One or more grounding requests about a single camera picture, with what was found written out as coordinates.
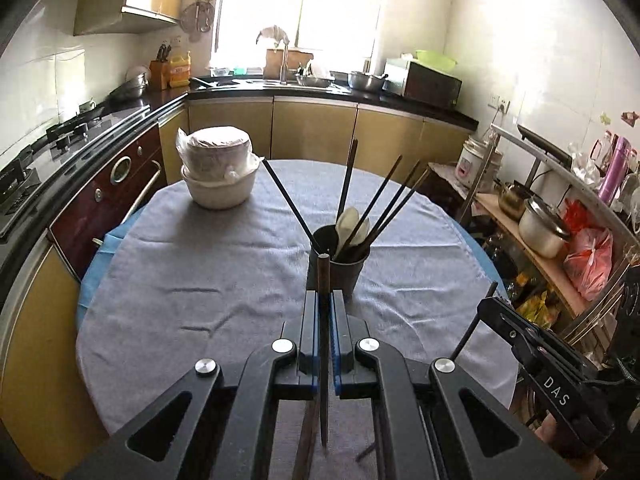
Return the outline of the wooden knife block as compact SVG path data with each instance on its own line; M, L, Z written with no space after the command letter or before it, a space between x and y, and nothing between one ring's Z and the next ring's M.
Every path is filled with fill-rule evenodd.
M157 50L156 57L150 62L149 88L151 91L163 91L168 87L170 45L163 42Z

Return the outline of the red plastic bag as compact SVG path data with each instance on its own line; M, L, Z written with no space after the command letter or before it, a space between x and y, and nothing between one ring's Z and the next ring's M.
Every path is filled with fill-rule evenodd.
M563 269L586 301L602 292L612 270L613 234L609 229L580 230L570 242Z

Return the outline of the green plastic basin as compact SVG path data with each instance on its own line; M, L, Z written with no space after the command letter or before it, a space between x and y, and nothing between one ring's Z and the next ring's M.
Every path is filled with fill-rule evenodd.
M416 62L438 72L450 74L457 66L457 61L442 53L432 50L416 50Z

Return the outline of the yellow oil bottle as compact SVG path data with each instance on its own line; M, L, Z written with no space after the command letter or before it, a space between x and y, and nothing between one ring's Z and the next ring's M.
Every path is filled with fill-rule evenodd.
M169 82L171 89L186 87L190 84L191 78L191 53L175 53L168 60Z

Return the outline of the brass kettle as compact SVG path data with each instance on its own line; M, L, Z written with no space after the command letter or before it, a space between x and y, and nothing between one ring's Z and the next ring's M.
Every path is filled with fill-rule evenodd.
M512 220L522 218L525 202L533 196L533 192L518 181L503 183L498 195L499 208Z

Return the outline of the round wall rack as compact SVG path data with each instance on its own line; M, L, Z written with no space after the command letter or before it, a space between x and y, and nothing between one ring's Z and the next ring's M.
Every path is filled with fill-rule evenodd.
M182 10L179 25L190 42L198 42L212 29L214 17L213 0L194 0Z

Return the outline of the white ceramic bowl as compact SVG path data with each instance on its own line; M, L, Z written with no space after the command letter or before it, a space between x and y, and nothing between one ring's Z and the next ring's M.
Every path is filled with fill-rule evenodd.
M262 157L250 154L245 171L235 174L230 179L198 180L192 176L186 165L181 167L181 175L186 181L192 200L198 206L209 210L226 210L240 206L248 200L261 164Z

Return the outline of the black gas stove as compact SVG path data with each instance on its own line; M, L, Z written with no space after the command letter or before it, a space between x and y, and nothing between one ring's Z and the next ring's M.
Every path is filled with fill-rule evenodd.
M142 119L149 110L149 104L137 100L71 129L65 128L64 132L60 132L62 125L57 125L52 133L20 151L1 169L2 240L52 179L70 169L82 156L89 155L104 139L113 139L120 129Z

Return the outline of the wooden cutting board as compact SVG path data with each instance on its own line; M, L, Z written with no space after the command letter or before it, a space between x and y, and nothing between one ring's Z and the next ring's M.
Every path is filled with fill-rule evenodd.
M262 76L266 79L279 79L281 68L285 67L288 71L288 79L293 79L294 72L299 67L305 67L313 58L314 54L305 50L290 49L288 55L284 55L283 48L267 49Z

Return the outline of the black utensil cup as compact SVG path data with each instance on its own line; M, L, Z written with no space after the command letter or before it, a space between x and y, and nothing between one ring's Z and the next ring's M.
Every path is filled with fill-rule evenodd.
M334 224L322 226L314 231L314 238L320 244L321 253L330 256L330 284L333 289L343 293L346 302L352 300L360 272L370 254L370 250L359 252L357 247L349 247L334 259L337 250L338 235Z

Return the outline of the blue table cover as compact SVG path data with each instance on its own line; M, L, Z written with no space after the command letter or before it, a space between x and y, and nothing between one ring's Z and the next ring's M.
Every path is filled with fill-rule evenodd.
M115 252L117 252L119 245L122 244L122 241L136 223L142 211L143 207L132 214L131 217L120 226L116 226L116 228L105 234L102 244L92 258L88 270L80 282L76 308L76 330L80 329L82 321L89 310L91 301L114 258Z

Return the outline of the wok on counter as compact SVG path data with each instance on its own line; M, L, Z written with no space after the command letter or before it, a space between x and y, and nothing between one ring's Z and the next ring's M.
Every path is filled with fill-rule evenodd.
M137 74L114 89L108 99L113 102L127 102L140 99L148 86L148 78L145 73Z

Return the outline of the dark red built-in oven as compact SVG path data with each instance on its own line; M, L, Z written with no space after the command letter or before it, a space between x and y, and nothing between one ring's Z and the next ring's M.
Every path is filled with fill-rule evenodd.
M81 280L105 234L167 184L160 128L152 126L109 160L49 228L67 269Z

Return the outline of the purple thermos bottle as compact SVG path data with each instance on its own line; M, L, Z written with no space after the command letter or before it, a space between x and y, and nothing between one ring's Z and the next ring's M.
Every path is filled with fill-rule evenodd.
M616 190L620 187L625 177L629 151L629 141L624 136L620 136L615 143L608 170L606 170L598 191L600 201L605 203L606 206L612 204Z

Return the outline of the dark chopstick in cup upright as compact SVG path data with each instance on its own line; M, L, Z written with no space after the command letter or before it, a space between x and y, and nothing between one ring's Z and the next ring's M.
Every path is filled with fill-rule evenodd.
M346 169L343 179L343 185L340 194L340 200L338 201L337 211L336 211L336 221L341 217L342 213L345 210L346 200L348 196L348 190L350 185L350 179L352 178L352 170L354 169L354 163L358 150L358 140L352 140L352 144L350 144L349 153L346 162Z

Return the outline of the microwave oven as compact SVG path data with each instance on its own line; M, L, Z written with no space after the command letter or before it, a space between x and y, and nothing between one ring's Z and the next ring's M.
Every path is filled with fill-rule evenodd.
M411 101L453 110L458 104L462 81L433 70L415 60L388 58L383 89Z

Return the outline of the sink faucet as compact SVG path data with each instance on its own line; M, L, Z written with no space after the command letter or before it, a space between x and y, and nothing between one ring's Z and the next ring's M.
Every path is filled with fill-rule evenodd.
M288 83L288 44L290 40L282 39L282 58L279 72L279 81L280 84Z

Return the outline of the metal shelf rack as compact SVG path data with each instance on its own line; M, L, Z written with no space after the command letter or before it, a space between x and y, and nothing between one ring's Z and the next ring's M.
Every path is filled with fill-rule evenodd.
M608 348L615 331L622 326L625 273L639 267L638 238L597 194L570 172L570 156L526 129L520 136L495 124L490 130L485 156L457 220L464 226L468 224L472 206L480 204L521 246L564 304L570 322L561 330L560 337L572 346L593 337ZM537 165L545 164L570 190L578 193L577 203L587 211L585 229L573 233L560 208L536 193L524 200L523 213L513 218L499 205L497 195L478 190L502 139L531 154Z

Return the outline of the grey tablecloth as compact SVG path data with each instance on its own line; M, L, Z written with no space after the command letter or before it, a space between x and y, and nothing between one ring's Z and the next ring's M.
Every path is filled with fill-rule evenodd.
M308 228L335 219L345 169L275 160ZM378 214L396 185L352 173L348 200ZM224 370L302 313L310 244L266 168L240 206L207 210L184 182L156 192L119 245L76 340L77 364L105 429L134 418L201 358ZM428 363L460 341L492 282L480 245L415 195L374 242L348 310L375 338Z

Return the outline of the white rice cooker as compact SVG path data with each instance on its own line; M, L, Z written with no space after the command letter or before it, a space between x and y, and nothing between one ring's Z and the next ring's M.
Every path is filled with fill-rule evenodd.
M478 142L473 138L465 140L462 145L462 151L460 153L456 170L454 175L457 180L466 188L470 188L474 183L478 172L482 169L484 158L486 156L488 144L486 142ZM498 171L501 167L503 154L495 150L491 159L488 162L488 166L484 172L483 179L478 186L478 192L488 193L494 187L494 180L497 177Z

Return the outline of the steel pot by sink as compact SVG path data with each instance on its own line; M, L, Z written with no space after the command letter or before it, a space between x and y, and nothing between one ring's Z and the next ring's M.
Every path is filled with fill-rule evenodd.
M383 89L387 78L387 74L375 75L354 70L348 74L348 85L352 90L378 93Z

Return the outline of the bagged stack of bowls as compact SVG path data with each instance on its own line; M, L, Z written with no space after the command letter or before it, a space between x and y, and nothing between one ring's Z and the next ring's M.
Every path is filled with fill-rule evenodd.
M233 126L207 127L191 134L178 129L176 149L192 178L214 182L243 177L253 153L248 133Z

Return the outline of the steel pot on shelf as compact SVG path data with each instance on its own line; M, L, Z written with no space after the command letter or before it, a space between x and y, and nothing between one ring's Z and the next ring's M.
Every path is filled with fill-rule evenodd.
M518 232L527 247L547 259L559 255L572 237L556 210L537 196L526 200Z

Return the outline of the white spoon in cup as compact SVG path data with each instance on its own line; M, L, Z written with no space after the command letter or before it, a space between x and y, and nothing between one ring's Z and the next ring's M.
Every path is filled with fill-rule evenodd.
M361 244L370 230L369 218L360 219L357 208L350 206L338 217L335 231L338 236L337 248L334 258L337 258L345 249Z

